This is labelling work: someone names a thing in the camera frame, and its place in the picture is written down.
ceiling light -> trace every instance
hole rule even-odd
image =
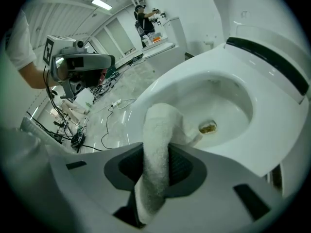
[[[100,0],[93,0],[92,1],[93,4],[96,4],[97,6],[100,6],[106,10],[111,10],[112,7],[110,5],[108,5],[107,3],[100,1]]]

toilet seat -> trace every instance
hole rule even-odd
[[[143,58],[148,59],[148,58],[153,57],[159,53],[162,53],[168,49],[171,49],[174,46],[175,46],[174,43],[170,43],[170,42],[162,43],[161,45],[154,47],[152,50],[150,50],[146,54],[144,54]]]
[[[163,98],[171,85],[174,85],[174,96],[182,99],[187,87],[215,75],[231,79],[247,91],[253,116],[248,128],[238,137],[199,149],[231,158],[255,174],[264,176],[285,158],[295,144],[307,117],[309,103],[306,98],[297,103],[250,64],[226,50],[225,44],[179,64],[151,84],[128,111],[125,137],[129,144],[142,141],[148,108],[154,103],[165,102]]]

white shirt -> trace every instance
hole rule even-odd
[[[8,33],[6,38],[6,53],[17,70],[36,60],[30,44],[29,25],[22,10],[16,18],[11,35]]]

toilet drain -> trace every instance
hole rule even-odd
[[[215,133],[217,131],[217,124],[214,120],[208,120],[199,126],[199,131],[202,134]]]

black cap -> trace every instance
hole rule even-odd
[[[135,11],[136,11],[137,9],[139,9],[139,8],[143,8],[143,6],[137,5],[137,6],[135,7]]]

